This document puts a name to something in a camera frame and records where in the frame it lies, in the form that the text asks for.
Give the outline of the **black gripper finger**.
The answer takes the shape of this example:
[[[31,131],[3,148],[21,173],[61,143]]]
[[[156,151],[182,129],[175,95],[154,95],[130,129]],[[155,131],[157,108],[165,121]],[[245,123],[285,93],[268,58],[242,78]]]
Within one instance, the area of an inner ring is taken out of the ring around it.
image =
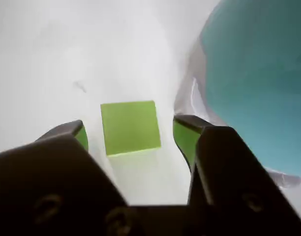
[[[189,234],[301,236],[300,217],[233,128],[178,114],[173,136],[191,172]]]
[[[138,236],[127,203],[88,151],[83,122],[0,153],[0,236]]]

